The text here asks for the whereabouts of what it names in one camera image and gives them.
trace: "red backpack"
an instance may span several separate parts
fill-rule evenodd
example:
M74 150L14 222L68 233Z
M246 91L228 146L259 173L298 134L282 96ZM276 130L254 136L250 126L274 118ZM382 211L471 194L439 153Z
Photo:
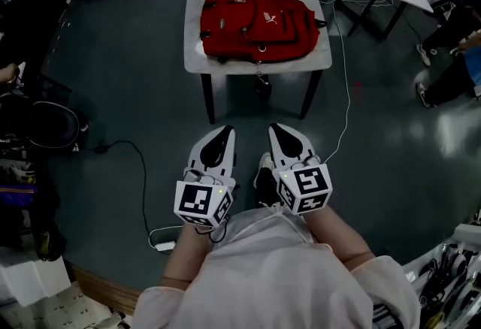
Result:
M298 0L205 0L201 39L220 62L283 62L310 53L323 26Z

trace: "sleeve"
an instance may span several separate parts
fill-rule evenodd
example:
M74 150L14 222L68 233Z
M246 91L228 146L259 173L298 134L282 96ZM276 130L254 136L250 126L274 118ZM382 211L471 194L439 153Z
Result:
M388 256L377 257L351 274L373 301L373 327L419 327L421 306L400 264Z
M184 291L157 286L148 288L138 298L132 319L133 329L167 327L183 299Z

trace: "gray floor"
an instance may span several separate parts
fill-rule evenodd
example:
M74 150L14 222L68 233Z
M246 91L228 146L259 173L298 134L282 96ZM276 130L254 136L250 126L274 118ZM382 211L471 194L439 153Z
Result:
M186 0L81 0L66 13L44 72L74 90L71 105L90 121L90 146L133 140L147 161L147 217L151 228L177 224L176 180L192 145L224 124L237 130L241 188L234 213L253 204L252 180L268 149L271 122L306 134L316 152L334 151L344 126L346 91L340 38L330 6L334 64L325 71L310 112L297 118L309 74L273 76L267 104L251 77L213 82L217 124L207 121L200 77L183 67ZM373 9L387 23L392 8ZM425 37L436 22L415 8L405 17ZM337 15L345 35L351 22ZM414 50L416 34L401 19L385 42L360 28L345 40L352 106L349 127L329 161L330 205L376 254L405 263L451 234L479 205L481 106L467 96L425 109L415 82L434 80L449 63L444 50L428 70ZM155 285L166 257L147 245L141 213L141 162L129 146L107 155L83 152L51 161L68 240L65 257L123 285Z

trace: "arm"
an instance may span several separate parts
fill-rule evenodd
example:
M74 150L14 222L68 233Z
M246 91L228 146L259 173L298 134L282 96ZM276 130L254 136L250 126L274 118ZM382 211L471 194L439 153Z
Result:
M374 258L362 237L329 206L304 214L304 220L320 243L327 243L347 270Z
M165 266L161 286L186 290L198 275L209 252L209 235L200 235L195 226L185 224Z
M481 46L481 34L474 35L473 37L467 39L465 42L459 43L458 50L465 51L478 46Z

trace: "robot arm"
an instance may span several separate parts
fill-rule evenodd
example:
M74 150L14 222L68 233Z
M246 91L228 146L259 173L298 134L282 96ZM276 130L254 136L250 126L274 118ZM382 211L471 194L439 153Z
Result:
M323 208L332 193L326 164L321 164L310 141L289 126L269 126L273 175L277 193L294 214Z
M234 200L234 148L235 130L229 125L194 145L175 192L174 213L184 222L208 228L222 223Z

